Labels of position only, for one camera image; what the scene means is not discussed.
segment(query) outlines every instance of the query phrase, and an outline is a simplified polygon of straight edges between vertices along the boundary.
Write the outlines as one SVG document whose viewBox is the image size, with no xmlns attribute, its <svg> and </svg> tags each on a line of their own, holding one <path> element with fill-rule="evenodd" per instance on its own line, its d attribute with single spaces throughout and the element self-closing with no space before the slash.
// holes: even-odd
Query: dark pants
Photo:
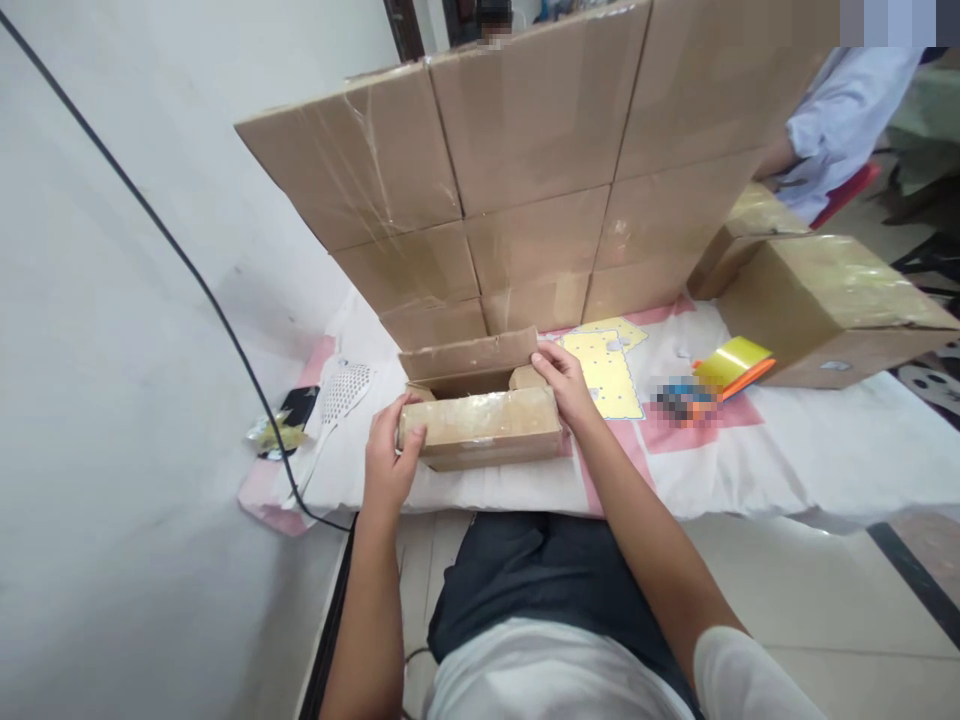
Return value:
<svg viewBox="0 0 960 720">
<path fill-rule="evenodd" d="M 603 520 L 477 513 L 430 621 L 437 662 L 509 618 L 552 620 L 613 638 L 694 715 L 696 697 Z"/>
</svg>

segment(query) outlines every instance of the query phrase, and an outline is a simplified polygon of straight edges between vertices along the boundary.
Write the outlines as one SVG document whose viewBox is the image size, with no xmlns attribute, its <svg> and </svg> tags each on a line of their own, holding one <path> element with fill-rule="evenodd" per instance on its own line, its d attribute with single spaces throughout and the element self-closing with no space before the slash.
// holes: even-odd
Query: hand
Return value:
<svg viewBox="0 0 960 720">
<path fill-rule="evenodd" d="M 587 382 L 583 379 L 580 361 L 552 342 L 539 344 L 540 352 L 530 356 L 536 371 L 553 388 L 560 416 L 576 432 L 584 422 L 601 419 Z"/>
<path fill-rule="evenodd" d="M 363 506 L 361 512 L 387 520 L 397 520 L 400 508 L 410 494 L 413 476 L 417 472 L 417 459 L 426 435 L 426 427 L 413 428 L 403 444 L 403 454 L 397 455 L 396 434 L 400 412 L 404 405 L 420 402 L 404 393 L 393 404 L 373 416 L 370 424 L 370 439 L 367 440 L 366 477 L 363 483 Z"/>
</svg>

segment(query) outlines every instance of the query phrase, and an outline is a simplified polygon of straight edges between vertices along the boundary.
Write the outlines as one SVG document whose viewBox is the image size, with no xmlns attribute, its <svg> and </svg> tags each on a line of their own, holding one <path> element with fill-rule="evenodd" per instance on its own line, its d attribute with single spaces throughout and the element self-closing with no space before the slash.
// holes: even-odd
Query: white shirt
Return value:
<svg viewBox="0 0 960 720">
<path fill-rule="evenodd" d="M 923 48 L 835 48 L 787 133 L 802 162 L 778 178 L 777 197 L 808 223 L 827 193 L 866 165 L 920 64 Z"/>
<path fill-rule="evenodd" d="M 710 720 L 823 720 L 773 658 L 732 628 L 711 628 L 701 636 L 694 675 Z M 616 641 L 521 618 L 500 623 L 444 658 L 425 708 L 430 720 L 693 718 L 673 688 Z"/>
</svg>

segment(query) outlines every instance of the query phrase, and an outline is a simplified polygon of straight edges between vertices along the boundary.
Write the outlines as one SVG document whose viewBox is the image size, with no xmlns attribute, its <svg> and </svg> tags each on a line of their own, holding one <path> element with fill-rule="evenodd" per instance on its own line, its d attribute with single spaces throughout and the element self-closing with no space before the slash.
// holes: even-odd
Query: yellow tape roll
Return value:
<svg viewBox="0 0 960 720">
<path fill-rule="evenodd" d="M 735 337 L 693 371 L 711 385 L 727 388 L 747 370 L 766 360 L 773 353 L 744 337 Z"/>
</svg>

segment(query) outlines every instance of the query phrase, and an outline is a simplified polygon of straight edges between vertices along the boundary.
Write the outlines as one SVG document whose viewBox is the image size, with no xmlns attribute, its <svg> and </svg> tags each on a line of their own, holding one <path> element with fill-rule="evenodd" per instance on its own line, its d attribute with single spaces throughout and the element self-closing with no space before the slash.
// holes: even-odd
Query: left hand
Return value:
<svg viewBox="0 0 960 720">
<path fill-rule="evenodd" d="M 400 508 L 410 494 L 413 476 L 417 472 L 417 459 L 426 435 L 426 427 L 413 428 L 403 444 L 403 454 L 397 455 L 396 435 L 400 412 L 404 405 L 419 402 L 410 393 L 404 393 L 391 405 L 373 416 L 370 439 L 367 440 L 367 468 L 363 484 L 361 512 L 383 516 L 387 519 L 400 517 Z"/>
</svg>

